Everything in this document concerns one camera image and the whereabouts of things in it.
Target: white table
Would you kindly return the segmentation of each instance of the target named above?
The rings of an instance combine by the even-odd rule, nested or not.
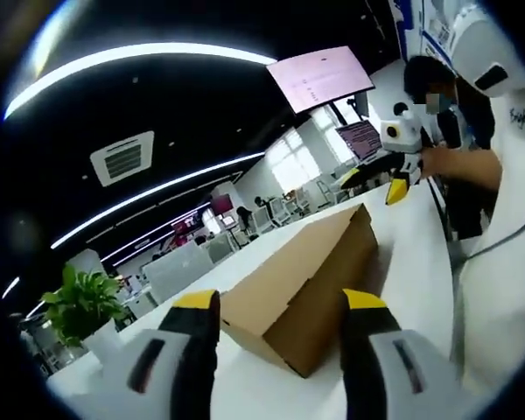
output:
[[[124,329],[123,341],[145,328],[157,328],[172,301],[189,291],[231,289],[308,221],[365,203],[381,252],[390,262],[381,297],[402,328],[413,329],[449,356],[452,336],[452,274],[443,229],[425,182],[410,189],[394,206],[385,206],[387,185],[275,229],[228,258],[176,297]],[[335,354],[309,379],[270,365],[238,347],[225,333],[217,348],[218,369],[212,396],[213,419],[341,419],[346,396]],[[86,354],[60,370],[48,383],[61,396],[88,392],[101,374],[97,359]]]

